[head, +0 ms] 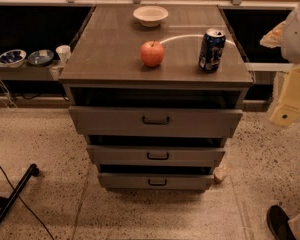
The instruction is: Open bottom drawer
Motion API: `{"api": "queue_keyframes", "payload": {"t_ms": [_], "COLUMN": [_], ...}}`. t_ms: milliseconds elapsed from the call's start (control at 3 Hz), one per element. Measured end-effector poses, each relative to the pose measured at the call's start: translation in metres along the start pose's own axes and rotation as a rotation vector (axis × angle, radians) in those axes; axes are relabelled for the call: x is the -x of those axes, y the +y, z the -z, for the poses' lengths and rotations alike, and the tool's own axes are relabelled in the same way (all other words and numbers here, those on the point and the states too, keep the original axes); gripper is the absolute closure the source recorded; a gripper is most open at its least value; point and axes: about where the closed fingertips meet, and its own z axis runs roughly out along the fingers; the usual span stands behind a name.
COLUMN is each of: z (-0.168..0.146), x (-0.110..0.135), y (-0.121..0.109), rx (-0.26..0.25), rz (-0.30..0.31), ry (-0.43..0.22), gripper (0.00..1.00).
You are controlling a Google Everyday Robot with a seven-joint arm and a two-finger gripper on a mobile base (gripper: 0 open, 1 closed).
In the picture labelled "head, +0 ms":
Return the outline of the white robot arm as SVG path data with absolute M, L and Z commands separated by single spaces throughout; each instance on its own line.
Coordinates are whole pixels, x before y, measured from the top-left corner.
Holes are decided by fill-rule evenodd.
M 282 57 L 293 64 L 284 75 L 279 97 L 269 116 L 272 124 L 288 127 L 300 115 L 300 2 L 283 22 L 262 37 L 260 44 L 279 47 Z

